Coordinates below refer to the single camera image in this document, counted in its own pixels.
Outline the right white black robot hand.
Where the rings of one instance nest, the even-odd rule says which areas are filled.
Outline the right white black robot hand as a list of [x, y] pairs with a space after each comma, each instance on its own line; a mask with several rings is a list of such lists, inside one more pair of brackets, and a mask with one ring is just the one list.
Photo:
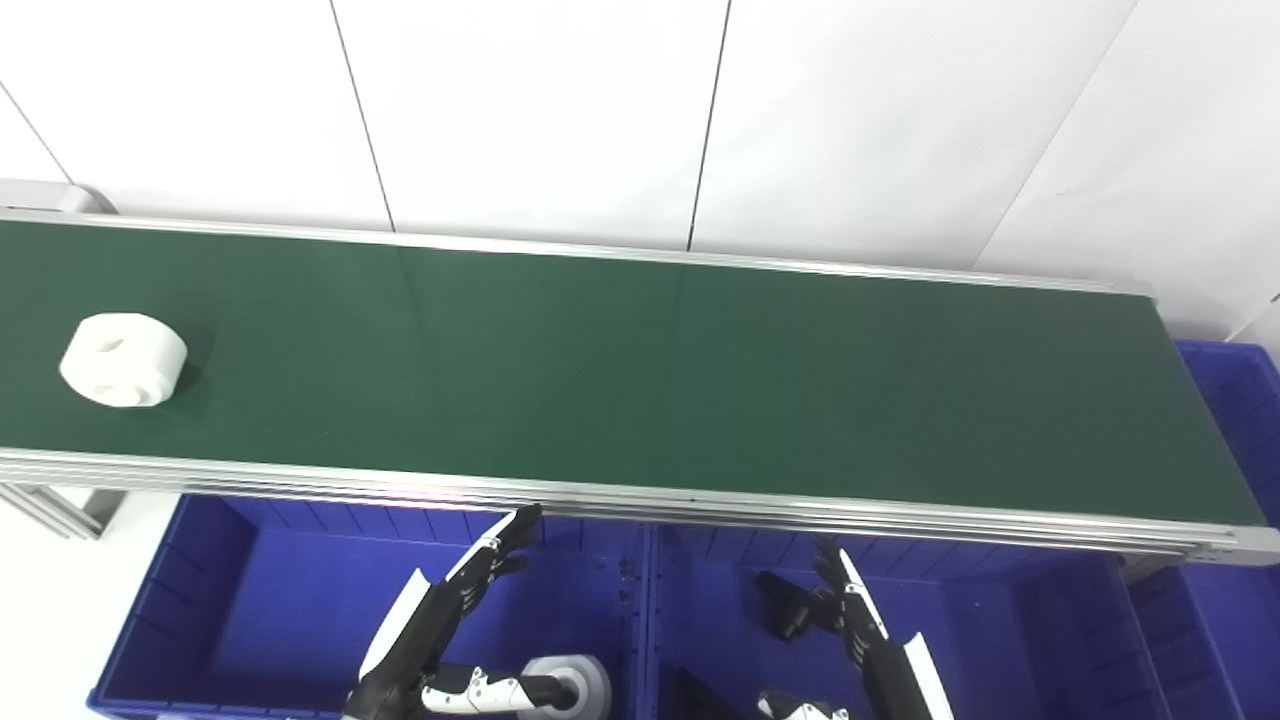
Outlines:
[[850, 555], [824, 536], [815, 538], [814, 570], [824, 582], [805, 589], [772, 571], [756, 574], [767, 597], [768, 628], [790, 642], [813, 626], [836, 635], [861, 678], [874, 719], [951, 719], [954, 708], [925, 637], [891, 637]]

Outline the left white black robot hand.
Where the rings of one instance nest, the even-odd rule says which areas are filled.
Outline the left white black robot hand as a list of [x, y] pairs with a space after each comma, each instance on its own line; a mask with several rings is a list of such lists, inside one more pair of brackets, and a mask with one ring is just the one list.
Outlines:
[[370, 642], [342, 710], [344, 719], [605, 716], [611, 688], [591, 657], [538, 659], [522, 675], [443, 660], [490, 584], [526, 568], [520, 550], [532, 543], [541, 516], [539, 503], [506, 514], [440, 582], [431, 583], [420, 570], [411, 573]]

